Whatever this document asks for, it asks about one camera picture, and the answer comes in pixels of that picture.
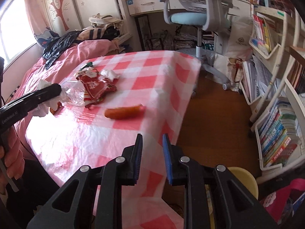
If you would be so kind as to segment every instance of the metal bolt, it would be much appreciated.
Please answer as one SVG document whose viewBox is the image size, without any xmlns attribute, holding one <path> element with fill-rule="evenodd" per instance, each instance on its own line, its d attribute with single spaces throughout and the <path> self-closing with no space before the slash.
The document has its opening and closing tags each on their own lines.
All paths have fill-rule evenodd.
<svg viewBox="0 0 305 229">
<path fill-rule="evenodd" d="M 219 164 L 216 166 L 216 169 L 220 172 L 224 172 L 226 170 L 226 167 L 222 164 Z"/>
<path fill-rule="evenodd" d="M 89 170 L 89 166 L 88 165 L 83 165 L 81 168 L 80 168 L 80 171 L 81 172 L 87 172 Z"/>
<path fill-rule="evenodd" d="M 180 158 L 180 161 L 181 161 L 182 163 L 188 163 L 188 162 L 190 161 L 190 158 L 187 157 L 187 156 L 183 156 L 183 157 Z"/>
<path fill-rule="evenodd" d="M 117 158 L 115 159 L 115 161 L 116 161 L 117 163 L 123 163 L 123 162 L 125 161 L 125 158 L 124 158 L 124 157 L 117 157 Z"/>
</svg>

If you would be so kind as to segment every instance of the wooden floor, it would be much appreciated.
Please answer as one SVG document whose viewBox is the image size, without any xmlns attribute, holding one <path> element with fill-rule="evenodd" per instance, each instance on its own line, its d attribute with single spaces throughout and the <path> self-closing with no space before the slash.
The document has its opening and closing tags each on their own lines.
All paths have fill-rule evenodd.
<svg viewBox="0 0 305 229">
<path fill-rule="evenodd" d="M 260 176 L 256 139 L 248 138 L 250 107 L 243 95 L 199 77 L 197 94 L 190 100 L 177 145 L 186 156 L 215 167 L 238 166 Z"/>
</svg>

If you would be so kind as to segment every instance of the black pants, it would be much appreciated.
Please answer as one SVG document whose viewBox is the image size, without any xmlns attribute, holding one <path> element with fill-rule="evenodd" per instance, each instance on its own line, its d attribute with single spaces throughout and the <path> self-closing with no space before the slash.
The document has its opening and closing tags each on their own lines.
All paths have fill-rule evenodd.
<svg viewBox="0 0 305 229">
<path fill-rule="evenodd" d="M 33 218 L 38 205 L 44 205 L 59 189 L 39 162 L 25 160 L 22 175 L 23 189 L 14 192 L 11 186 L 6 186 L 8 200 L 6 208 L 21 228 L 26 228 Z"/>
</svg>

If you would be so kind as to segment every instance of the red tree drawing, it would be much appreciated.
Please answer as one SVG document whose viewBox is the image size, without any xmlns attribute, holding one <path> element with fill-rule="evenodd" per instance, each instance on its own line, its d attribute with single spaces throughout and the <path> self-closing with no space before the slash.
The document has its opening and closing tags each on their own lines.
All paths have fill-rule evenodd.
<svg viewBox="0 0 305 229">
<path fill-rule="evenodd" d="M 69 5 L 69 3 L 64 4 L 63 1 L 64 0 L 51 0 L 51 2 L 49 1 L 49 4 L 53 7 L 52 8 L 51 6 L 49 6 L 49 10 L 52 12 L 52 22 L 54 22 L 57 17 L 60 17 L 63 22 L 65 31 L 67 31 L 69 30 L 69 27 L 65 21 L 65 18 L 63 17 L 63 11 L 68 10 L 67 6 Z"/>
</svg>

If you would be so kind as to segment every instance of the yellow bucket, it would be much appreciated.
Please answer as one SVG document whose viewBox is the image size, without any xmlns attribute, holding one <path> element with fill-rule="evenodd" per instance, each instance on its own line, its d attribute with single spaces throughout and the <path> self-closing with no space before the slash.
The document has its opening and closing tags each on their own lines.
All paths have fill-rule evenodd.
<svg viewBox="0 0 305 229">
<path fill-rule="evenodd" d="M 258 186 L 255 178 L 252 174 L 239 167 L 228 167 L 229 171 L 250 191 L 250 193 L 258 199 Z"/>
</svg>

